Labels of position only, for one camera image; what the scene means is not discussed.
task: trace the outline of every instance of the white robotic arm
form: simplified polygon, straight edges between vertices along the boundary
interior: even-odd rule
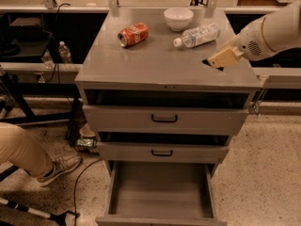
[[[294,2],[244,27],[203,62],[214,68],[237,65],[242,57],[258,61],[301,46],[300,3]]]

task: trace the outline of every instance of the soda can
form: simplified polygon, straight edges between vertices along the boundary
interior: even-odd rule
[[[144,23],[137,23],[123,28],[118,35],[120,45],[129,47],[137,44],[147,38],[149,29]]]

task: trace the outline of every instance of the person's leg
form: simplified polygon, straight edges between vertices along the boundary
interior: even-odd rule
[[[23,128],[0,122],[0,164],[6,161],[32,177],[43,177],[53,170],[49,154]]]

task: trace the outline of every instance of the drawer handle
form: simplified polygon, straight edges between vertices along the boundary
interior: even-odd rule
[[[174,115],[172,118],[158,118],[151,114],[151,120],[153,122],[159,122],[159,123],[175,123],[178,121],[178,116]]]
[[[155,150],[151,150],[151,154],[153,156],[172,156],[173,155],[173,151],[170,150],[170,151],[155,151]]]

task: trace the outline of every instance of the shoe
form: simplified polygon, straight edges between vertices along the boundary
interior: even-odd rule
[[[60,175],[75,170],[76,167],[80,164],[80,162],[81,157],[79,155],[75,155],[72,157],[64,156],[62,158],[58,158],[54,161],[53,173],[47,177],[38,178],[38,182],[41,186],[47,186]]]

